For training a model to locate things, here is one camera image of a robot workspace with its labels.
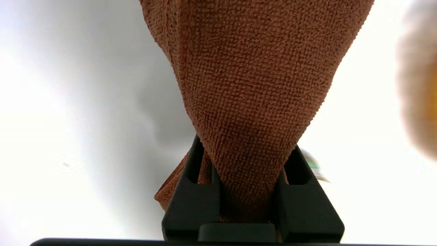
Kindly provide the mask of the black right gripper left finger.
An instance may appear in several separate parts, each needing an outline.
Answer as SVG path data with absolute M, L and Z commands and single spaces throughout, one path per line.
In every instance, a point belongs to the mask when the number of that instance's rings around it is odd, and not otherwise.
M 220 178 L 211 165 L 211 182 L 199 184 L 204 147 L 198 136 L 162 219 L 166 241 L 197 241 L 201 226 L 220 221 Z

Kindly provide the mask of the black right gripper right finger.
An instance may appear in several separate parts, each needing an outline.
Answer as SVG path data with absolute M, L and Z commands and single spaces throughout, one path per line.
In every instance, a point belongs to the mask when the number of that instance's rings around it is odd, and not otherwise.
M 345 226 L 299 147 L 278 176 L 273 204 L 283 243 L 340 243 Z

